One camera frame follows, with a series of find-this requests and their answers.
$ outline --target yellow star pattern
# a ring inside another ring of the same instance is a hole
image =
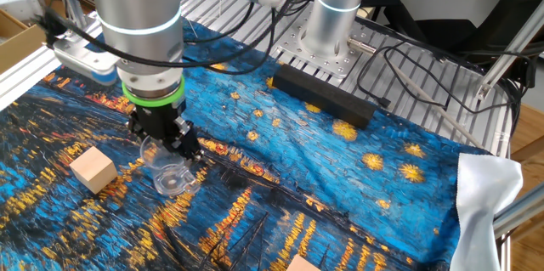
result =
[[[425,157],[425,152],[422,151],[422,148],[419,144],[405,144],[405,151],[408,154],[417,156],[419,158]]]
[[[380,155],[367,153],[363,155],[363,163],[372,170],[383,169],[383,158]]]
[[[345,121],[334,121],[334,123],[332,123],[332,131],[348,141],[355,141],[357,139],[357,130],[355,130],[354,126]]]
[[[405,178],[409,179],[412,183],[425,182],[423,171],[416,165],[404,164],[400,166],[400,171],[404,174]]]

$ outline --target wooden block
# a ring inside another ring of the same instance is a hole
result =
[[[298,254],[292,259],[287,271],[320,271],[313,264],[300,257]]]
[[[75,159],[70,164],[70,169],[76,178],[95,194],[117,177],[113,161],[96,147],[92,147]]]

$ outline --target metal frame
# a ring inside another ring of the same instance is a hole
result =
[[[521,54],[529,42],[535,37],[536,33],[544,25],[544,0],[536,8],[535,12],[529,17],[525,25],[518,32],[516,37],[510,42],[510,45],[505,51],[511,53]],[[501,55],[501,57],[493,64],[490,71],[485,75],[484,79],[479,83],[478,92],[476,96],[480,100],[484,100],[491,88],[502,78],[505,72],[507,72],[510,65],[516,59],[513,55]]]

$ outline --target clear plastic cup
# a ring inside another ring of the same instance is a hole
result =
[[[189,171],[189,160],[168,151],[160,141],[149,136],[140,146],[139,152],[153,174],[153,182],[159,194],[179,195],[185,191],[198,191],[198,181]]]

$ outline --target black bar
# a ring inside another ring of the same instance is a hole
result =
[[[374,104],[285,64],[275,73],[273,85],[360,129],[368,126],[376,110]]]

